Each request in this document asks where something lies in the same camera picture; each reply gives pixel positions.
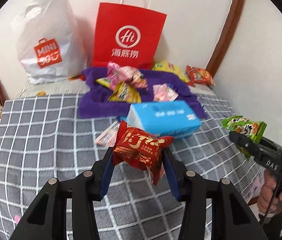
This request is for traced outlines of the purple towel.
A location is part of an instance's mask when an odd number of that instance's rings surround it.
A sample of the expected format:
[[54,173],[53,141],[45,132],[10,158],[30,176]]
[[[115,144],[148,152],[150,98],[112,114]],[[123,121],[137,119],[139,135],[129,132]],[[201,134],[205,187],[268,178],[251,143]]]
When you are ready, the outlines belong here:
[[[178,93],[177,100],[185,101],[200,119],[207,118],[204,108],[197,100],[197,96],[191,93],[187,84],[168,72],[160,72],[142,69],[140,71],[147,80],[147,89],[138,89],[142,102],[152,102],[154,99],[153,85],[170,84]],[[86,85],[90,88],[80,100],[78,115],[80,118],[105,118],[110,116],[126,116],[130,109],[127,102],[111,102],[108,98],[113,92],[96,82],[97,79],[107,75],[106,67],[87,68],[83,71]]]

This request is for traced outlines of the blue tissue pack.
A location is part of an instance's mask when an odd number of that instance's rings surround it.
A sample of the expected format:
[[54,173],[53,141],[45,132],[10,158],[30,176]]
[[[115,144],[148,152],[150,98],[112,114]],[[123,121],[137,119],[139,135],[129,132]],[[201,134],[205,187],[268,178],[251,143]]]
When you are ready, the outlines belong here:
[[125,121],[155,136],[191,136],[201,122],[185,101],[142,102],[130,105]]

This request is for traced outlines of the red snack packet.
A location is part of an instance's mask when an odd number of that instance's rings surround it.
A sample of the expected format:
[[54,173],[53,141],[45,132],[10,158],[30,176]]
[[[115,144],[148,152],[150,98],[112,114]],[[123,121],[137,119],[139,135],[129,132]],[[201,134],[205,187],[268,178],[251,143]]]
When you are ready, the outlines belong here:
[[131,167],[147,171],[155,186],[161,179],[162,151],[173,143],[174,137],[153,134],[120,122],[113,146],[113,164],[127,162]]

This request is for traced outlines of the grey checked bed sheet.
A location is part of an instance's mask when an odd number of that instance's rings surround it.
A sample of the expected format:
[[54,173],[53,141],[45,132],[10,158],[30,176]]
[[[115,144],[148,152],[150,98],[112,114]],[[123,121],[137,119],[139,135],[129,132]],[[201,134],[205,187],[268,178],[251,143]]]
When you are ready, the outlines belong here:
[[[171,145],[185,166],[210,180],[229,178],[246,201],[262,184],[262,168],[239,152],[222,128],[230,104],[206,86],[191,91],[208,117],[193,135]],[[6,101],[0,123],[0,239],[9,239],[21,216],[50,178],[75,178],[101,159],[96,138],[114,117],[82,119],[79,95],[28,96]],[[151,185],[146,172],[115,167],[108,194],[94,203],[101,239],[176,239],[184,205],[162,178]]]

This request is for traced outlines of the yellow snack packet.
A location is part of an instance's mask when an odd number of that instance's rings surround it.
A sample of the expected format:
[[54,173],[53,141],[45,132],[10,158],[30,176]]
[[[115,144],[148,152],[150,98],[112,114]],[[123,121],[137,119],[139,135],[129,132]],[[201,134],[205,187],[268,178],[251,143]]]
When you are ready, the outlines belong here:
[[141,103],[139,92],[124,81],[117,83],[112,95],[108,98],[112,102]]

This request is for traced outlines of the white Miniso plastic bag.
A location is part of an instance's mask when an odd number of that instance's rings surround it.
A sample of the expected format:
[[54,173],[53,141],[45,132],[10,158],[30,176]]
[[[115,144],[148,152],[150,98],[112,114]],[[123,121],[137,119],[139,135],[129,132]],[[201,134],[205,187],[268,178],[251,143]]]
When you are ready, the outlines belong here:
[[33,0],[20,22],[17,57],[30,83],[81,75],[87,55],[69,0]]

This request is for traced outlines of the yellow chips bag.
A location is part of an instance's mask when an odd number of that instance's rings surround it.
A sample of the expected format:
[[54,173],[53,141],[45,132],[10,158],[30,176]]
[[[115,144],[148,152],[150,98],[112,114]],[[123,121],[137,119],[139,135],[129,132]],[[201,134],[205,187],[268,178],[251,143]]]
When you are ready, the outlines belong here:
[[172,74],[178,76],[181,81],[183,81],[185,83],[189,82],[187,75],[185,74],[185,72],[180,67],[178,67],[178,66],[176,66],[172,63],[169,63],[167,61],[156,62],[154,64],[154,66],[152,67],[152,70],[172,73]]

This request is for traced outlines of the brown door frame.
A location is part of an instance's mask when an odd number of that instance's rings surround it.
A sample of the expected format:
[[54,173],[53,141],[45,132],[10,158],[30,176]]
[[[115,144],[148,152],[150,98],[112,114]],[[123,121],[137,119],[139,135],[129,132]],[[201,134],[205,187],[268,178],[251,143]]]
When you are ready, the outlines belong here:
[[212,75],[212,77],[214,77],[217,73],[217,70],[220,67],[230,46],[232,38],[234,37],[236,28],[241,18],[244,3],[245,0],[231,1],[229,12],[225,19],[218,42],[216,43],[215,49],[213,50],[206,66],[206,70]]

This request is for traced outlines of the orange-red chips bag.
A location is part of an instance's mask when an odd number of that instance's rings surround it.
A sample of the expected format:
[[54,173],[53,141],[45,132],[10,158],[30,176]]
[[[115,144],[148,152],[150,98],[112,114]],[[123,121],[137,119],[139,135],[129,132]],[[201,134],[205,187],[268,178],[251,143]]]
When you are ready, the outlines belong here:
[[215,82],[212,79],[212,75],[205,69],[187,66],[186,73],[189,77],[189,84],[193,87],[195,84],[214,86]]

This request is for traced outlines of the green snack packet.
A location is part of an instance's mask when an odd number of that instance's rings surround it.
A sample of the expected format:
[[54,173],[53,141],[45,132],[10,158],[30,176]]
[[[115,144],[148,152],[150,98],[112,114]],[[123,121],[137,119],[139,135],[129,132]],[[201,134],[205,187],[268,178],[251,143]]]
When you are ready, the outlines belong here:
[[230,116],[221,121],[222,127],[228,132],[235,131],[245,135],[254,143],[259,143],[267,124],[262,121],[252,121],[242,115]]

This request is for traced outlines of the big pink snack bag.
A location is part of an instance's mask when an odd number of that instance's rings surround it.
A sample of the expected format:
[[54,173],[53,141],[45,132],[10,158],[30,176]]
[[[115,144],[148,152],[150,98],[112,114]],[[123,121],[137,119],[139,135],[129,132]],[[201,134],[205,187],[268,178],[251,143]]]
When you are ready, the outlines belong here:
[[125,82],[137,89],[148,88],[147,79],[137,68],[120,66],[112,61],[107,65],[107,76],[97,79],[96,82],[112,91],[119,82]]

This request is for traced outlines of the white snack packet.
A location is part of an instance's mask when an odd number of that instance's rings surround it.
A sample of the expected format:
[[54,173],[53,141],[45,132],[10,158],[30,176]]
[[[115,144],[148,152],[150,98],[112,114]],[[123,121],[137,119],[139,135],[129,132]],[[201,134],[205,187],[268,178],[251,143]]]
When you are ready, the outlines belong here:
[[96,144],[105,147],[113,147],[116,142],[119,125],[120,123],[118,121],[113,122],[95,139]]

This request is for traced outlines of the light pink snack packet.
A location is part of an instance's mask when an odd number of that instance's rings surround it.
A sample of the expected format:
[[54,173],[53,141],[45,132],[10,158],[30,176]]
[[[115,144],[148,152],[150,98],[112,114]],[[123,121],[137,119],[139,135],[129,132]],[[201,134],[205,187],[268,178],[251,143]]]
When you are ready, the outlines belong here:
[[153,101],[174,101],[178,96],[178,93],[167,83],[153,85]]

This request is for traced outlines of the red Haidilao paper bag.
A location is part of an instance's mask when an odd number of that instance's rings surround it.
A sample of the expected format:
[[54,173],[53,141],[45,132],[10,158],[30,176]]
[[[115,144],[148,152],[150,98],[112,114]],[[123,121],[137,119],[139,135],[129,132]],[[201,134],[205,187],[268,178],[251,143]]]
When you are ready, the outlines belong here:
[[151,69],[167,15],[123,1],[99,4],[92,66],[104,67],[112,61]]

